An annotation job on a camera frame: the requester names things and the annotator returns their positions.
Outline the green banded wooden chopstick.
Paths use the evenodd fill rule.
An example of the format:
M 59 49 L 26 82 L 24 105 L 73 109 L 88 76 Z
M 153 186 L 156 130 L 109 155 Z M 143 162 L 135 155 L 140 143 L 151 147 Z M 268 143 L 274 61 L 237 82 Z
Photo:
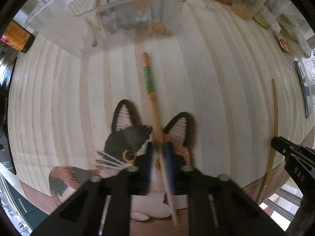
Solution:
M 170 184 L 169 184 L 168 173 L 167 173 L 168 171 L 166 167 L 166 161 L 163 155 L 164 137 L 163 137 L 163 132 L 162 132 L 161 123 L 160 123 L 160 115 L 158 112 L 157 99 L 155 96 L 155 88 L 154 88 L 154 81 L 153 81 L 153 76 L 151 72 L 150 59 L 146 52 L 142 53 L 142 58 L 143 58 L 143 67 L 144 67 L 144 81 L 146 85 L 146 91 L 147 91 L 149 105 L 151 108 L 151 115 L 152 115 L 154 143 L 157 146 L 157 152 L 158 152 L 158 157 L 159 157 L 160 166 L 161 166 L 163 184 L 166 190 L 168 204 L 172 211 L 172 214 L 171 214 L 172 222 L 174 226 L 177 226 L 178 216 L 175 209 L 174 197 L 170 191 Z

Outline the teal kitchen cabinet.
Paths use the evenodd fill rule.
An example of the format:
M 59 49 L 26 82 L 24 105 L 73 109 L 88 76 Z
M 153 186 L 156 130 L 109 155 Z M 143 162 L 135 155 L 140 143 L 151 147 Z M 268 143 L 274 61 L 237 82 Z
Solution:
M 38 227 L 48 217 L 48 214 L 31 204 L 6 179 L 4 184 L 14 206 L 31 229 Z

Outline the blue smartphone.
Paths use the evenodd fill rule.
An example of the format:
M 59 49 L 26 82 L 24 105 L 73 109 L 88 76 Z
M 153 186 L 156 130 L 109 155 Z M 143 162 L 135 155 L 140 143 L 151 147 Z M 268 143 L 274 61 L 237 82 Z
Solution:
M 297 71 L 299 83 L 302 90 L 302 96 L 303 96 L 304 107 L 305 107 L 305 116 L 306 118 L 309 118 L 309 116 L 312 114 L 312 102 L 311 102 L 311 95 L 310 95 L 310 90 L 308 86 L 307 74 L 301 62 L 295 60 L 294 65 Z

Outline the striped cat table mat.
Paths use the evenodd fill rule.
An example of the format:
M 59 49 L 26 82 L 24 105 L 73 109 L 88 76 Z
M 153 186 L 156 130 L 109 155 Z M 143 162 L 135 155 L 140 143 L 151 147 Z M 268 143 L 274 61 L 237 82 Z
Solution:
M 48 195 L 55 166 L 94 168 L 115 106 L 134 102 L 151 123 L 142 53 L 152 66 L 161 124 L 179 112 L 196 120 L 193 160 L 208 175 L 240 186 L 263 177 L 274 99 L 279 134 L 301 143 L 314 118 L 294 67 L 272 32 L 209 0 L 185 0 L 169 37 L 118 32 L 114 47 L 79 59 L 43 36 L 20 54 L 9 94 L 8 132 L 17 177 Z

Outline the small red white card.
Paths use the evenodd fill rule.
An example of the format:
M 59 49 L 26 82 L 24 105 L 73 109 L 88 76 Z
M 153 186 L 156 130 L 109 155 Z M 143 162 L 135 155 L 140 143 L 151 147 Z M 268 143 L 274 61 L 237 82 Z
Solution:
M 290 47 L 290 44 L 288 43 L 288 41 L 279 33 L 279 32 L 276 32 L 275 33 L 278 41 L 279 41 L 279 44 L 280 44 L 280 47 L 287 53 L 289 54 L 292 54 L 293 51 L 292 51 L 292 48 Z

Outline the clear plastic storage tray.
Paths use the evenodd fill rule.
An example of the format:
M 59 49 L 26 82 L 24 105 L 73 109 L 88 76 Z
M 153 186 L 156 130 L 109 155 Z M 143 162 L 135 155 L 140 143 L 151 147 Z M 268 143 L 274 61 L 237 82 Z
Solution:
M 40 0 L 26 25 L 78 58 L 142 37 L 171 35 L 185 0 Z

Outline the jar with brown lid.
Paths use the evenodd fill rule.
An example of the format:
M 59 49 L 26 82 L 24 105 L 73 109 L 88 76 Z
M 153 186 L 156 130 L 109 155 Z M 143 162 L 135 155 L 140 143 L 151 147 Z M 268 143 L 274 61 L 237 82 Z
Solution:
M 250 21 L 266 0 L 233 0 L 231 10 L 238 17 Z

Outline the soy sauce bottle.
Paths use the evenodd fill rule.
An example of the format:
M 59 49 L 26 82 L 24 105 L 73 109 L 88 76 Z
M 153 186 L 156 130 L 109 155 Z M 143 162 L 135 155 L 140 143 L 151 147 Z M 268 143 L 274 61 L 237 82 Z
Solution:
M 1 36 L 2 42 L 21 53 L 27 53 L 34 40 L 35 36 L 14 20 L 9 23 L 4 34 Z

